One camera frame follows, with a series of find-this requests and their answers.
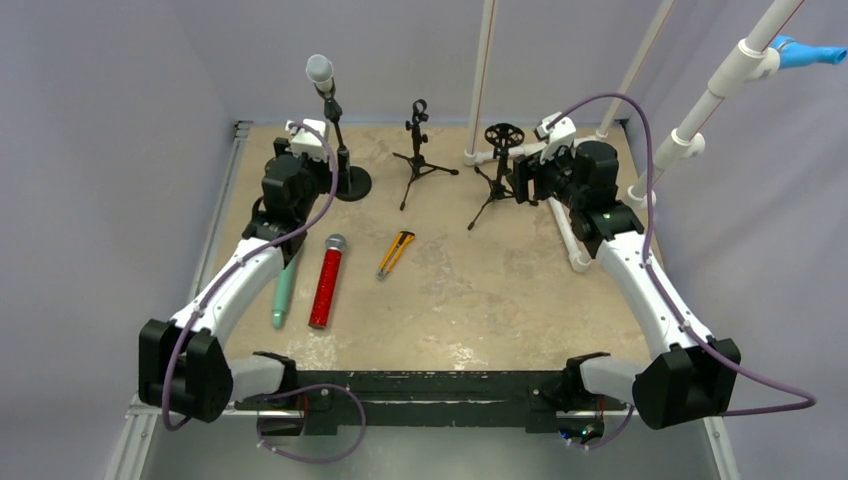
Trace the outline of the black round-base mic stand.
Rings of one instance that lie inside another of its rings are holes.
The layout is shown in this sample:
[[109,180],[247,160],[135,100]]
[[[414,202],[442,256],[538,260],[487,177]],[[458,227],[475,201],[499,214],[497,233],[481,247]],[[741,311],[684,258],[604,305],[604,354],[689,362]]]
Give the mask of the black round-base mic stand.
[[347,148],[340,120],[343,110],[335,99],[336,87],[333,80],[329,81],[327,91],[322,94],[324,98],[324,116],[333,125],[338,147],[336,151],[339,163],[339,183],[336,197],[345,202],[355,202],[364,199],[372,189],[372,178],[362,167],[351,164],[350,150]]

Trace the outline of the black tripod shockmount stand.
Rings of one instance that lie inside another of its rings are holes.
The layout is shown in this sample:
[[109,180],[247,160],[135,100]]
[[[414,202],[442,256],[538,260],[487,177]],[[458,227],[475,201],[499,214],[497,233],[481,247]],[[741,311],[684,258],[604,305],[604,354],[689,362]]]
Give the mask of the black tripod shockmount stand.
[[484,139],[494,147],[493,159],[497,161],[497,170],[494,177],[489,177],[478,166],[474,167],[474,172],[486,180],[489,187],[489,195],[475,217],[469,222],[467,226],[468,231],[474,228],[477,220],[487,206],[496,201],[512,199],[514,197],[514,192],[506,183],[506,177],[511,173],[511,169],[508,166],[509,151],[511,148],[521,146],[524,143],[525,134],[521,128],[510,123],[502,122],[487,127],[484,131]]

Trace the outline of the red glitter microphone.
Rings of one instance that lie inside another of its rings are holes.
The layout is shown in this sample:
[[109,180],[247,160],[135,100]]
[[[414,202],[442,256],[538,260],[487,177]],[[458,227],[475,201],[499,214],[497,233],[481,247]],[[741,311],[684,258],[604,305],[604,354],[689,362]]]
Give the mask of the red glitter microphone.
[[338,275],[347,240],[342,234],[331,234],[325,241],[325,253],[310,312],[308,326],[325,329],[328,326]]

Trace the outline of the black tripod mic stand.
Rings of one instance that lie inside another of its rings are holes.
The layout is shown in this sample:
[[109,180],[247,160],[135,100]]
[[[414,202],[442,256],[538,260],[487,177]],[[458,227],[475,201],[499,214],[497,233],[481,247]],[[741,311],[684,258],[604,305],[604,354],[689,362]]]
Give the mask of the black tripod mic stand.
[[409,120],[405,121],[404,128],[410,133],[411,136],[412,155],[406,156],[398,152],[392,153],[394,157],[405,160],[411,169],[410,177],[406,184],[404,196],[399,205],[400,211],[405,210],[411,185],[415,181],[434,172],[446,172],[450,175],[459,174],[459,171],[457,169],[451,169],[429,163],[426,160],[426,157],[421,152],[422,146],[429,142],[428,135],[426,133],[423,133],[421,130],[421,125],[429,120],[427,108],[428,103],[425,99],[420,98],[415,100],[412,105],[411,117]]

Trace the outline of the grey white microphone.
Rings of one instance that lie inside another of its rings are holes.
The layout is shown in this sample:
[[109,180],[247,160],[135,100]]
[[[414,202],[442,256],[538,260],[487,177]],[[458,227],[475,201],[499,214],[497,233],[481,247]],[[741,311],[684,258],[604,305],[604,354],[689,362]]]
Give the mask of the grey white microphone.
[[307,60],[305,72],[318,91],[326,94],[334,90],[334,67],[324,55],[311,55]]

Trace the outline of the mint green microphone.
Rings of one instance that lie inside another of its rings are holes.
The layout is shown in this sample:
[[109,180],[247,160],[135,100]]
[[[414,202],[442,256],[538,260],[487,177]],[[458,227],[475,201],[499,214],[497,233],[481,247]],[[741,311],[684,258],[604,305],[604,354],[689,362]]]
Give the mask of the mint green microphone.
[[298,252],[277,276],[271,308],[271,325],[282,329],[291,309],[294,286],[302,253]]

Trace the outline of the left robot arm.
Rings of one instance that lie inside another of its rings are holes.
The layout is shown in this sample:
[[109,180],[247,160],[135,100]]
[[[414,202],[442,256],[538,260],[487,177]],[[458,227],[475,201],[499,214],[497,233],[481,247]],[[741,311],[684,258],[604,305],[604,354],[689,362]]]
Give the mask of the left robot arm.
[[284,409],[297,399],[293,360],[256,352],[228,361],[224,345],[247,307],[294,259],[307,231],[319,221],[310,214],[317,198],[333,199],[338,161],[320,133],[313,145],[278,139],[262,180],[262,196],[225,266],[202,292],[168,320],[150,319],[139,333],[138,395],[161,410],[176,431],[190,420],[211,423],[227,405],[260,396]]

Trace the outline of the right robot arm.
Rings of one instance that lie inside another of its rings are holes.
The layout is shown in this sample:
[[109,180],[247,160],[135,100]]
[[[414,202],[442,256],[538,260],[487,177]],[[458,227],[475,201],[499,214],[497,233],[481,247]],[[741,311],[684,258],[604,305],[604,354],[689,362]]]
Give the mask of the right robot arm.
[[651,361],[640,366],[608,353],[568,360],[562,397],[584,407],[598,396],[634,407],[654,430],[727,412],[741,353],[716,338],[686,306],[656,264],[645,227],[618,199],[618,152],[600,141],[515,159],[507,179],[518,202],[556,199],[573,235],[610,274],[645,337]]

